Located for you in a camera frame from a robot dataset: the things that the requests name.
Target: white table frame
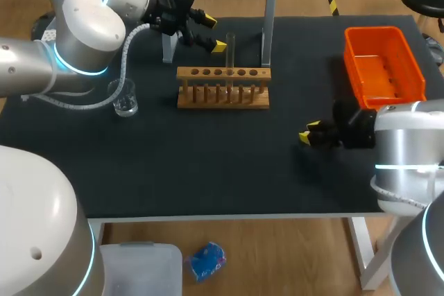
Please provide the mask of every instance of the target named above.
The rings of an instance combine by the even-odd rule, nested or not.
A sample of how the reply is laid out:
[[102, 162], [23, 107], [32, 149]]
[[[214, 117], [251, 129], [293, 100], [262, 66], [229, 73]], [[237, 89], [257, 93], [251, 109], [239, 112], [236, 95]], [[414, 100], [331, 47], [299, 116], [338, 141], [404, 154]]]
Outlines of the white table frame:
[[160, 216], [141, 218], [90, 218], [88, 221], [99, 244], [102, 243], [105, 223], [133, 223], [190, 220], [249, 220], [273, 218], [347, 218], [352, 234], [362, 290], [376, 290], [389, 275], [390, 251], [398, 234], [412, 220], [410, 217], [394, 218], [383, 237], [378, 240], [378, 251], [373, 252], [365, 217], [384, 217], [384, 213], [369, 214], [244, 214], [204, 216]]

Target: white cable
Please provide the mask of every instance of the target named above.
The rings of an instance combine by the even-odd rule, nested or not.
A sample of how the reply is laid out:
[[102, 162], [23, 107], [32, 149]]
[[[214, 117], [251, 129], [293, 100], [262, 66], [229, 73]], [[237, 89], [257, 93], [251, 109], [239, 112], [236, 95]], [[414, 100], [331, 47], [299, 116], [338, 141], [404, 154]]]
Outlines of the white cable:
[[396, 193], [381, 189], [379, 186], [376, 185], [376, 176], [372, 177], [372, 179], [370, 181], [370, 186], [373, 190], [375, 190], [379, 194], [385, 195], [386, 197], [394, 199], [397, 202], [403, 202], [405, 204], [410, 204], [411, 206], [417, 207], [419, 209], [425, 209], [427, 207], [426, 204], [423, 204], [419, 201], [416, 201], [416, 200], [413, 200], [410, 198], [406, 198], [406, 197], [402, 197], [401, 195], [398, 195]]
[[48, 56], [51, 59], [51, 67], [53, 69], [53, 75], [51, 76], [50, 81], [48, 82], [48, 85], [45, 89], [42, 90], [41, 94], [46, 94], [51, 90], [51, 88], [54, 86], [54, 83], [56, 82], [56, 76], [57, 76], [57, 63], [56, 63], [56, 57], [54, 56], [54, 53], [51, 51], [51, 48], [49, 47], [48, 43], [41, 41], [41, 40], [34, 40], [34, 42], [38, 42], [41, 45], [44, 46], [46, 49], [46, 52], [48, 53]]
[[68, 104], [68, 103], [58, 101], [58, 100], [48, 97], [46, 95], [33, 95], [33, 97], [36, 97], [42, 101], [48, 102], [52, 105], [56, 105], [58, 107], [63, 107], [65, 109], [70, 109], [70, 110], [93, 110], [93, 109], [104, 107], [105, 105], [110, 104], [120, 94], [120, 92], [123, 88], [123, 85], [125, 84], [126, 58], [128, 57], [128, 49], [130, 48], [131, 41], [133, 40], [134, 36], [136, 36], [136, 34], [138, 34], [141, 31], [144, 31], [146, 29], [149, 29], [149, 28], [150, 28], [149, 24], [142, 24], [142, 25], [136, 27], [126, 38], [125, 43], [123, 44], [119, 84], [117, 85], [117, 88], [114, 91], [114, 93], [112, 93], [112, 95], [110, 97], [108, 97], [107, 99], [105, 99], [104, 101], [101, 101], [101, 102], [95, 103], [95, 104], [89, 104], [89, 105], [73, 105], [73, 104]]

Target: small glass beaker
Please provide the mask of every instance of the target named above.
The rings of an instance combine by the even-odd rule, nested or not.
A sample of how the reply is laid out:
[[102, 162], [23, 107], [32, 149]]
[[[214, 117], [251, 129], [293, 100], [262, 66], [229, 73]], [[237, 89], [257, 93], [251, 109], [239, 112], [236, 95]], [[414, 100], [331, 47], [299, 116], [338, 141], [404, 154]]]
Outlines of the small glass beaker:
[[[111, 96], [119, 85], [119, 79], [111, 81], [108, 85], [108, 96]], [[113, 100], [112, 104], [116, 114], [120, 117], [129, 117], [134, 115], [139, 106], [136, 100], [136, 86], [131, 79], [125, 79], [123, 88], [119, 95]]]

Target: table leg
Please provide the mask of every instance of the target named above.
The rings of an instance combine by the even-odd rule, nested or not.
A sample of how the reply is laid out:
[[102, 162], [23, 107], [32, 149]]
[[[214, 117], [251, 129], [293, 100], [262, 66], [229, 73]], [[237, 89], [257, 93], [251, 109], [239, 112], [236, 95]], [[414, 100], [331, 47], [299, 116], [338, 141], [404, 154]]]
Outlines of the table leg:
[[105, 229], [105, 223], [98, 222], [93, 218], [88, 219], [88, 223], [92, 228], [92, 233], [96, 238], [97, 244], [101, 245], [103, 238], [103, 230]]
[[355, 246], [361, 273], [362, 290], [376, 290], [390, 272], [390, 251], [398, 234], [410, 223], [412, 217], [396, 218], [384, 235], [381, 248], [373, 253], [365, 218], [349, 218], [348, 223]]

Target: white plastic container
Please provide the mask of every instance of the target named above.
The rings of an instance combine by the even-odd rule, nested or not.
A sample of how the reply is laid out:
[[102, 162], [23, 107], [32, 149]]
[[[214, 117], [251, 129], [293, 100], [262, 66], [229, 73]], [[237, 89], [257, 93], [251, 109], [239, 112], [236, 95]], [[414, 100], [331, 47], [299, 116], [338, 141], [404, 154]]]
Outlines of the white plastic container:
[[103, 296], [182, 296], [182, 253], [169, 244], [124, 243], [100, 247]]

